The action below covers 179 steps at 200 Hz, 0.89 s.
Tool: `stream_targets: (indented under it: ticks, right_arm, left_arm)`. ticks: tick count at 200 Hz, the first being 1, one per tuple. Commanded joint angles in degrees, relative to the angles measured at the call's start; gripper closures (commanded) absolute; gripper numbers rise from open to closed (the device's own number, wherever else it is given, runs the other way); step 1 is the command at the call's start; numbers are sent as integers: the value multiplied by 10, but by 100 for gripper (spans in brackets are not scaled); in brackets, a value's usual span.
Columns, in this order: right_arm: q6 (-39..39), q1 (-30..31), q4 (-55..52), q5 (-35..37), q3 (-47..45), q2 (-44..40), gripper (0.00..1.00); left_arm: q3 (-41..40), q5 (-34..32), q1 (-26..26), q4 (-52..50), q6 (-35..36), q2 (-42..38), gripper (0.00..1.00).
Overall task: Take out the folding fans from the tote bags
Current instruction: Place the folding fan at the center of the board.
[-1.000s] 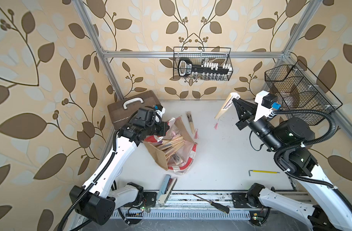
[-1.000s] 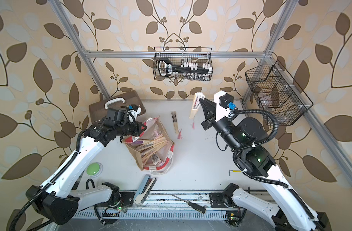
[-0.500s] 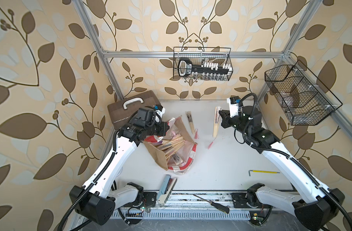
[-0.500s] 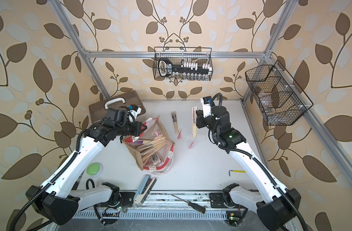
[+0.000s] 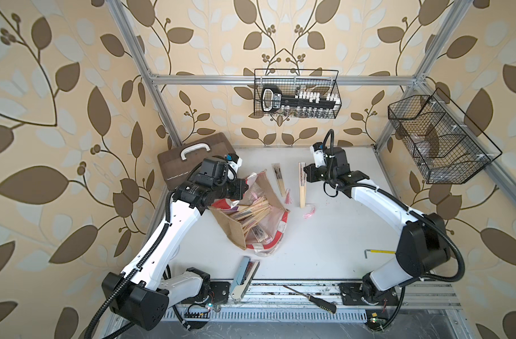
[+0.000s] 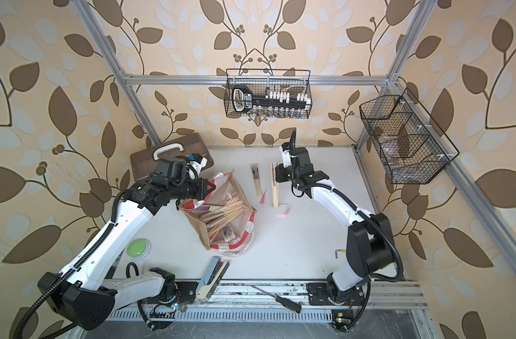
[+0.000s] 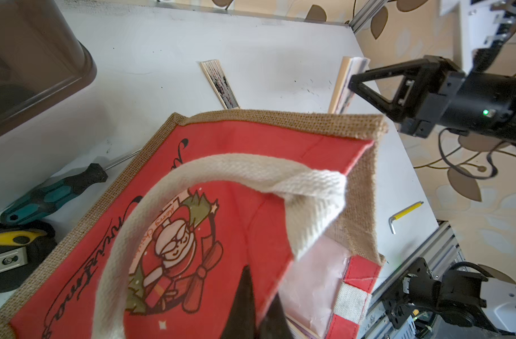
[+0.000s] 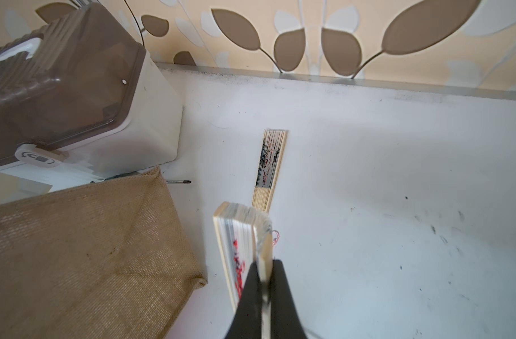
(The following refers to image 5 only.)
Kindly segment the folding fan black print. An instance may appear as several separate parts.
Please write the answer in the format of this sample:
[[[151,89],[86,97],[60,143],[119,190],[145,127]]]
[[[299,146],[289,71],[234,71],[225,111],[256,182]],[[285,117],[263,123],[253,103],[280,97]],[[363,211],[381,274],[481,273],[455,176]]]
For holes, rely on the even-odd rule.
[[[286,189],[286,187],[285,187],[280,164],[279,163],[273,163],[272,164],[272,168],[274,170],[274,175],[275,175],[275,178],[276,178],[277,185],[279,187],[279,191],[281,193],[281,196],[284,198],[284,203],[286,205],[291,204],[292,200],[291,200],[291,197],[290,197],[290,190]]]

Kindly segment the folding fan plain wood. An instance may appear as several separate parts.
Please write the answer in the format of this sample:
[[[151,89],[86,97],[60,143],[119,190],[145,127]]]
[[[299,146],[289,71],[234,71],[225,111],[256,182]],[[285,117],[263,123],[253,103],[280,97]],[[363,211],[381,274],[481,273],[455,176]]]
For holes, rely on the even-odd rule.
[[[314,216],[316,213],[316,206],[314,204],[308,204],[306,200],[307,196],[307,174],[305,173],[304,162],[299,162],[298,171],[299,171],[299,195],[300,195],[300,208],[306,210],[304,214],[304,219],[309,219]]]

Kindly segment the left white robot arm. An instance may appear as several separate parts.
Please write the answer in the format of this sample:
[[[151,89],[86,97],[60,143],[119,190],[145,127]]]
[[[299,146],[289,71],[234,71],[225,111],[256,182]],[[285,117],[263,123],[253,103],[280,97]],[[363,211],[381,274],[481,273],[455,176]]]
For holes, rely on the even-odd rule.
[[[110,334],[116,338],[133,326],[150,331],[163,319],[166,311],[185,299],[207,296],[209,274],[189,268],[175,278],[163,274],[188,230],[215,201],[239,201],[249,186],[238,178],[242,159],[235,153],[215,155],[197,165],[165,201],[164,219],[138,255],[120,274],[108,274],[102,282],[105,302],[91,319],[85,338],[107,310],[127,320],[127,324]]]

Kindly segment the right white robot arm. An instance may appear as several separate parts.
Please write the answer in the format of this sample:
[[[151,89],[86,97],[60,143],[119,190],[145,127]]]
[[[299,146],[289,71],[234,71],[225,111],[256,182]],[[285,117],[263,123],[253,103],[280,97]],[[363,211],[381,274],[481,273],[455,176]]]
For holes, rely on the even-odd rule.
[[[360,287],[348,292],[351,297],[375,306],[397,288],[401,290],[396,309],[388,319],[372,318],[366,324],[372,332],[384,332],[399,315],[407,286],[425,280],[458,282],[465,275],[465,260],[447,235],[442,217],[406,205],[365,173],[351,170],[346,152],[334,143],[334,130],[329,130],[323,141],[311,146],[314,162],[303,169],[306,181],[321,182],[336,195],[362,203],[399,234],[395,257],[364,275]]]

